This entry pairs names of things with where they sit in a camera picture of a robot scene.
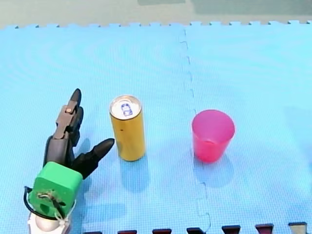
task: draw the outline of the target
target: gold aluminum can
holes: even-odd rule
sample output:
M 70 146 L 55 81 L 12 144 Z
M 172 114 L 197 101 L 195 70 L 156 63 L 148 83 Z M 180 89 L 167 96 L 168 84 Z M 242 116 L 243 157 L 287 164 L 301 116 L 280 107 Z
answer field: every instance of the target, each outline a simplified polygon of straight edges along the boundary
M 131 95 L 115 98 L 110 116 L 119 156 L 136 161 L 145 154 L 144 126 L 141 102 Z

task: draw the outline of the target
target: floor mat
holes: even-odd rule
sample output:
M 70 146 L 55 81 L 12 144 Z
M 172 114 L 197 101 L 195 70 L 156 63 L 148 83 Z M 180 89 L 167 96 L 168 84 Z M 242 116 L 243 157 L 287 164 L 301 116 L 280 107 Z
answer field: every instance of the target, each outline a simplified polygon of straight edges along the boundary
M 143 103 L 147 152 L 130 163 L 112 149 L 82 185 L 71 233 L 223 233 L 222 226 L 240 225 L 244 234 L 265 223 L 290 233 L 289 222 L 308 223 L 310 27 L 194 22 L 0 31 L 0 233 L 27 233 L 23 187 L 32 187 L 76 88 L 85 111 L 76 155 L 113 137 L 108 108 L 122 94 Z M 228 113 L 237 127 L 214 165 L 192 154 L 190 125 L 203 109 Z

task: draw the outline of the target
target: pink cup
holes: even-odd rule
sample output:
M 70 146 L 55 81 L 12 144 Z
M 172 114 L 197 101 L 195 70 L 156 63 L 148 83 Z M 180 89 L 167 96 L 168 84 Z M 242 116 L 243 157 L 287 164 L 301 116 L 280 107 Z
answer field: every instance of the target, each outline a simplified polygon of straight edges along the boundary
M 198 113 L 192 121 L 195 156 L 203 162 L 216 162 L 221 158 L 235 133 L 232 119 L 217 110 Z

